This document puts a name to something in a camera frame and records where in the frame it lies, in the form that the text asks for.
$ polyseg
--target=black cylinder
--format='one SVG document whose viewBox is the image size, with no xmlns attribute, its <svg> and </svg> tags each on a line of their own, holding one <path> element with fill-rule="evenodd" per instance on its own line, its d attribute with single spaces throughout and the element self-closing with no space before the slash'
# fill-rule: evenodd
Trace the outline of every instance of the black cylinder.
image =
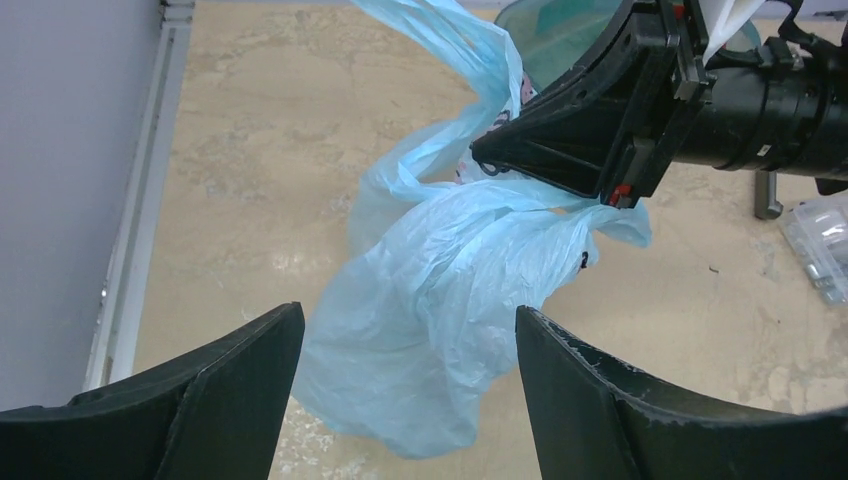
<svg viewBox="0 0 848 480">
<path fill-rule="evenodd" d="M 848 76 L 814 67 L 712 70 L 711 101 L 674 161 L 848 180 Z"/>
</svg>

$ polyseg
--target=teal plastic bag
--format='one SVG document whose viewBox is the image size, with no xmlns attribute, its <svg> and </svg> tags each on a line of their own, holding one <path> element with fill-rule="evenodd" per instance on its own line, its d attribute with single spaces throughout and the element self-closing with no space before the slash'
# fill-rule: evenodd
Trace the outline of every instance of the teal plastic bag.
<svg viewBox="0 0 848 480">
<path fill-rule="evenodd" d="M 479 101 L 363 175 L 353 259 L 307 324 L 292 394 L 333 430 L 426 458 L 473 444 L 482 395 L 516 366 L 515 309 L 540 308 L 593 265 L 594 230 L 639 246 L 651 231 L 641 205 L 617 210 L 523 176 L 422 184 L 504 111 L 520 113 L 521 60 L 506 32 L 451 0 L 355 3 L 462 74 Z"/>
</svg>

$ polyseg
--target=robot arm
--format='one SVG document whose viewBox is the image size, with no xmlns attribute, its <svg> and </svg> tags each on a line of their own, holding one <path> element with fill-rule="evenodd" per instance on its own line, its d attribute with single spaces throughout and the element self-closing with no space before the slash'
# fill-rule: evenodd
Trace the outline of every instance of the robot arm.
<svg viewBox="0 0 848 480">
<path fill-rule="evenodd" d="M 802 31 L 802 0 L 780 1 L 792 10 L 778 38 L 708 57 L 699 3 L 624 0 L 580 60 L 472 156 L 619 208 L 650 197 L 672 161 L 848 189 L 848 44 Z"/>
</svg>

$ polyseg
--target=gray wall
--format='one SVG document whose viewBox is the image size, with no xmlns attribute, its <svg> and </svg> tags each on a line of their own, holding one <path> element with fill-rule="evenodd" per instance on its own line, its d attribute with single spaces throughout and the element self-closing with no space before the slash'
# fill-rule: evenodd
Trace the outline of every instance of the gray wall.
<svg viewBox="0 0 848 480">
<path fill-rule="evenodd" d="M 0 1 L 0 410 L 82 388 L 157 5 Z"/>
</svg>

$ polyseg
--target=transparent plastic box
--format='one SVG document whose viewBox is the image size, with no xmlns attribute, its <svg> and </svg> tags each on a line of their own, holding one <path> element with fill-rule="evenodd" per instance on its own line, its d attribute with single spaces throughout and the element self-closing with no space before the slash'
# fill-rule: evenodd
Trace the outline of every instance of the transparent plastic box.
<svg viewBox="0 0 848 480">
<path fill-rule="evenodd" d="M 780 218 L 783 235 L 828 305 L 848 305 L 848 196 L 801 202 Z"/>
</svg>

